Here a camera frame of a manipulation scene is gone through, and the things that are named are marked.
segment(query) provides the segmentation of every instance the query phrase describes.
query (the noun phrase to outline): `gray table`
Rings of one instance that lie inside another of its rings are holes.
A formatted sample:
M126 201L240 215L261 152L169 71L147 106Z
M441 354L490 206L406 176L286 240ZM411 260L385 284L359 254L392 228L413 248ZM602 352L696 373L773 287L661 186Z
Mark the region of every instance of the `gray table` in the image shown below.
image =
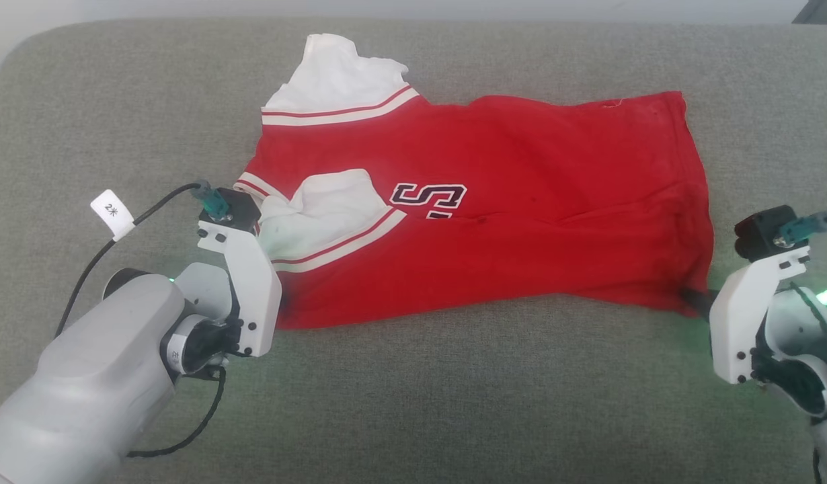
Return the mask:
M167 19L60 28L0 71L0 404L33 372L109 234L87 207L143 210L183 181L231 184L258 107L309 33L398 59L432 102L576 104L681 89L717 229L711 285L743 261L731 227L780 203L827 209L827 28ZM196 206L171 203L110 252L176 274ZM827 288L827 236L810 276ZM553 295L279 333L237 361L216 419L112 482L809 482L807 419L715 377L701 321ZM214 386L187 380L143 448L192 431Z

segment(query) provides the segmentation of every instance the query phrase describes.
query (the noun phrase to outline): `label on robot arm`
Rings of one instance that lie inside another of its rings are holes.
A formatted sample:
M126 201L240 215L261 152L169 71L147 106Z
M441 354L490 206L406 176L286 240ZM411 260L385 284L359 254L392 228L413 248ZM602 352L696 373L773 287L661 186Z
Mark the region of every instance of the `label on robot arm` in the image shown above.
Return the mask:
M131 215L127 206L111 190L106 190L95 198L91 202L91 208L109 226L109 230L112 230L115 242L121 240L123 236L136 227L133 224L133 215Z

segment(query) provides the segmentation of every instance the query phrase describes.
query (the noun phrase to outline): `green light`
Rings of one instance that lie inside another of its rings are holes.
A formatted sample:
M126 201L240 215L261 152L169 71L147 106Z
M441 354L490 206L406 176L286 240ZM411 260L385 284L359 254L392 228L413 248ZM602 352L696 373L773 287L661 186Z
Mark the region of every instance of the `green light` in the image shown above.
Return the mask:
M827 291L817 294L817 300L820 301L820 304L823 306L827 306Z

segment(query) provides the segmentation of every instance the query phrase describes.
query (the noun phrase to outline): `white wall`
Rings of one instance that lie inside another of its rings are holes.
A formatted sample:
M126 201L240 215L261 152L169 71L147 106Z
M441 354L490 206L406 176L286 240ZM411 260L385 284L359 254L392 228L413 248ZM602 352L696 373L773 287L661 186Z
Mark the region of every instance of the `white wall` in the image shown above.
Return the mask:
M0 0L0 62L60 25L135 16L324 15L420 19L789 24L806 0Z

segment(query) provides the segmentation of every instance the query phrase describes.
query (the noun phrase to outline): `garment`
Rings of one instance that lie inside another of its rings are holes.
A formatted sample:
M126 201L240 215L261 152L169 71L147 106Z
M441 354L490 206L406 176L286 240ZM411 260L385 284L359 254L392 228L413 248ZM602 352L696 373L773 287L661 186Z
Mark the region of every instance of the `garment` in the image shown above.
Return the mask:
M261 203L278 327L568 293L690 313L708 190L679 92L435 105L407 67L309 36L236 189Z

